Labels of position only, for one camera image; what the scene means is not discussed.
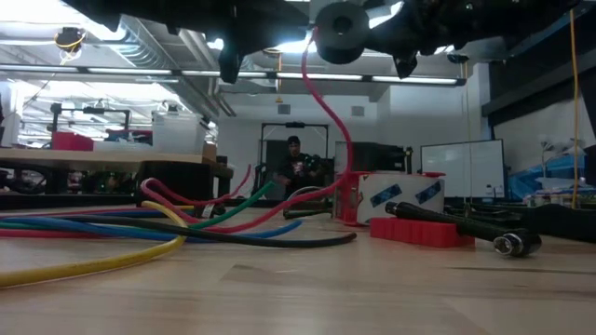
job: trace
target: red plastic part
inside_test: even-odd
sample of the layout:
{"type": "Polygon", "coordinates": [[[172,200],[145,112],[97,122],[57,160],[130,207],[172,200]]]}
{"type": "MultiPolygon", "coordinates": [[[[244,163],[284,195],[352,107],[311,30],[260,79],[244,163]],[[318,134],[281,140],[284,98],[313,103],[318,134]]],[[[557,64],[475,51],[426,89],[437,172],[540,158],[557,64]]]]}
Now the red plastic part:
{"type": "Polygon", "coordinates": [[[337,187],[339,194],[339,210],[337,219],[350,227],[360,227],[358,223],[359,182],[360,176],[369,175],[371,172],[351,171],[347,173],[346,181],[337,187]]]}
{"type": "Polygon", "coordinates": [[[474,237],[461,236],[454,224],[398,218],[371,219],[371,237],[420,246],[452,248],[473,245],[474,237]]]}
{"type": "Polygon", "coordinates": [[[57,131],[52,135],[52,149],[93,151],[93,140],[74,133],[57,131]]]}

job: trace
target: workbench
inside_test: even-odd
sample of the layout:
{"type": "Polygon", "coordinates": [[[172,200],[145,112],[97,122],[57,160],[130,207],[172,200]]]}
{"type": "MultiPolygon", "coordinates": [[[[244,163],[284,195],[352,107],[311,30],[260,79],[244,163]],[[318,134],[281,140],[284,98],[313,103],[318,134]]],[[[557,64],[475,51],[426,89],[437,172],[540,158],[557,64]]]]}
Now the workbench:
{"type": "MultiPolygon", "coordinates": [[[[225,224],[264,213],[247,209],[225,224]]],[[[278,227],[280,216],[259,229],[278,227]]],[[[333,248],[184,245],[159,260],[0,292],[0,334],[593,334],[596,246],[544,237],[523,260],[371,239],[328,216],[281,238],[356,231],[333,248]]],[[[0,271],[89,261],[156,243],[0,240],[0,271]]]]}
{"type": "Polygon", "coordinates": [[[82,152],[63,150],[0,149],[0,168],[30,168],[45,171],[47,194],[65,191],[68,172],[137,172],[142,161],[170,161],[207,164],[218,178],[218,193],[230,192],[234,170],[198,154],[161,154],[134,152],[82,152]]]}

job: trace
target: black equipment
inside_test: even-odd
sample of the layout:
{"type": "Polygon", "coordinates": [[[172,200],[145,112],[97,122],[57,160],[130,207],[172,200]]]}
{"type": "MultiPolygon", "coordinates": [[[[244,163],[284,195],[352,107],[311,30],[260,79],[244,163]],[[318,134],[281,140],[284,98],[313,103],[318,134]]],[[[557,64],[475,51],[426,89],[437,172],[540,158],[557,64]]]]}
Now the black equipment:
{"type": "MultiPolygon", "coordinates": [[[[120,15],[153,20],[202,32],[212,42],[222,38],[221,78],[235,83],[246,55],[283,42],[304,40],[308,16],[284,0],[64,0],[92,20],[115,31],[120,15]]],[[[404,0],[393,18],[369,28],[367,9],[388,1],[368,0],[362,7],[338,2],[318,14],[319,55],[335,64],[356,60],[364,48],[393,56],[398,75],[409,76],[417,54],[434,54],[438,47],[494,36],[522,40],[546,28],[579,0],[404,0]]]]}
{"type": "Polygon", "coordinates": [[[412,174],[413,149],[375,142],[353,142],[353,171],[400,171],[412,174]]]}
{"type": "Polygon", "coordinates": [[[504,256],[525,257],[542,246],[542,239],[527,229],[509,229],[484,221],[441,214],[408,203],[388,202],[388,214],[403,219],[425,220],[455,224],[460,235],[473,236],[494,244],[494,250],[504,256]]]}

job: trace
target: yellow cable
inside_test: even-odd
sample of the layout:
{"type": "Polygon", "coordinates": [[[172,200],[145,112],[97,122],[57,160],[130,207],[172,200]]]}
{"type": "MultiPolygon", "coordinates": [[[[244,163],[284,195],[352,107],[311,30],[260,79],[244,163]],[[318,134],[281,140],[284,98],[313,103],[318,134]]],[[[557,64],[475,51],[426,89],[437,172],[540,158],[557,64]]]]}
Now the yellow cable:
{"type": "MultiPolygon", "coordinates": [[[[467,68],[467,61],[464,63],[465,72],[464,77],[468,80],[468,68],[467,68]]],[[[467,117],[467,147],[468,147],[468,154],[469,154],[469,203],[472,203],[472,197],[474,195],[474,185],[473,185],[473,175],[472,175],[472,122],[469,118],[469,90],[466,84],[466,117],[467,117]]]]}
{"type": "Polygon", "coordinates": [[[574,195],[571,200],[571,208],[576,208],[577,186],[579,178],[577,173],[577,138],[579,137],[579,76],[577,74],[577,54],[576,54],[576,20],[575,12],[571,9],[569,12],[571,27],[571,62],[574,69],[574,195]]]}
{"type": "MultiPolygon", "coordinates": [[[[177,225],[186,227],[184,220],[174,214],[171,210],[151,201],[143,201],[144,207],[157,209],[177,225]]],[[[179,248],[186,239],[185,236],[178,236],[162,245],[148,248],[147,250],[133,252],[126,255],[106,258],[97,261],[83,261],[72,264],[48,266],[39,269],[21,270],[10,273],[0,273],[0,288],[9,288],[17,285],[34,284],[48,280],[63,279],[77,275],[90,275],[98,272],[110,271],[137,265],[150,261],[155,257],[162,256],[179,248]]]]}

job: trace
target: white container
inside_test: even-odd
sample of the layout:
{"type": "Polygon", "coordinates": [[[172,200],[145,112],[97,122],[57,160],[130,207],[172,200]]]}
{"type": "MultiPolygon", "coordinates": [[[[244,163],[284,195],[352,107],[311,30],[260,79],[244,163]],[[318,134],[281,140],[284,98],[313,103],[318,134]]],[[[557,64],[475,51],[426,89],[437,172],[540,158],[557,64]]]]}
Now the white container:
{"type": "Polygon", "coordinates": [[[445,181],[401,172],[377,171],[360,176],[357,221],[369,224],[372,218],[391,218],[385,212],[388,201],[407,202],[441,213],[445,199],[445,181]]]}
{"type": "Polygon", "coordinates": [[[206,133],[196,114],[154,114],[153,147],[158,153],[202,154],[206,133]]]}

